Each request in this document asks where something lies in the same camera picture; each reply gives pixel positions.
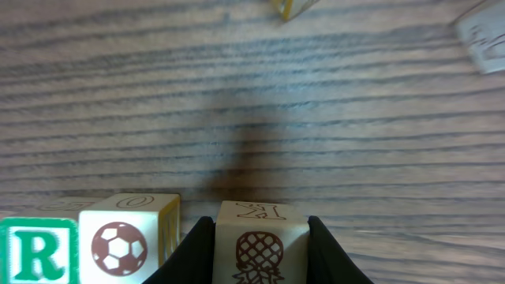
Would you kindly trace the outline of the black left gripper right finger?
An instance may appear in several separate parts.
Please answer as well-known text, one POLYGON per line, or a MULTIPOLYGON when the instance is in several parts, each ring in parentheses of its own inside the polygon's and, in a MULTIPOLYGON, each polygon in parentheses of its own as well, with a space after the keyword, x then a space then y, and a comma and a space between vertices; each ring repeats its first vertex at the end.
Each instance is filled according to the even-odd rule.
POLYGON ((307 284, 373 284, 316 216, 309 216, 307 284))

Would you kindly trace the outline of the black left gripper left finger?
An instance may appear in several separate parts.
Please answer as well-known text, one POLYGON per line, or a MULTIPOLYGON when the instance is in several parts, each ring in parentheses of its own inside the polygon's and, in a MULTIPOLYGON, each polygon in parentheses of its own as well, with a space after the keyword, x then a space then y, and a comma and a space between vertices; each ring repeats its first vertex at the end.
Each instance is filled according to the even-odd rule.
POLYGON ((143 284, 211 284, 215 223, 201 217, 169 259, 143 284))

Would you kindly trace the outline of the white red picture block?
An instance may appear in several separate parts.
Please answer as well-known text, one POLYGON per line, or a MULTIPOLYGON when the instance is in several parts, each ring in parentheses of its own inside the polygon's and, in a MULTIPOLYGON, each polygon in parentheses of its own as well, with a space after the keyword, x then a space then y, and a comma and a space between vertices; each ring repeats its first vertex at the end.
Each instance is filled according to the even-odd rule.
POLYGON ((213 284, 305 284, 308 219, 286 204, 225 200, 215 224, 213 284))

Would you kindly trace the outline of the soccer ball wooden block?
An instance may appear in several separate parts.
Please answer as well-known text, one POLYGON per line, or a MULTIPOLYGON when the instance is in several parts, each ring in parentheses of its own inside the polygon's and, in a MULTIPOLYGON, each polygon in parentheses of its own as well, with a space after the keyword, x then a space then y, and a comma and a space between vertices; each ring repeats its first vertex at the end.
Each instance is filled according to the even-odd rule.
POLYGON ((178 194, 119 193, 79 214, 82 284, 142 283, 181 242, 178 194))

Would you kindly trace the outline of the green R wooden block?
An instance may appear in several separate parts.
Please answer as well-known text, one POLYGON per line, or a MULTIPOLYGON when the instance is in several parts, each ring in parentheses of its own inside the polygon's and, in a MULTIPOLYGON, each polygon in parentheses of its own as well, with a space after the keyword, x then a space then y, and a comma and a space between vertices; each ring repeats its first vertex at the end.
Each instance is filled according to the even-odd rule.
POLYGON ((1 221, 1 282, 77 284, 79 213, 99 197, 67 196, 1 221))

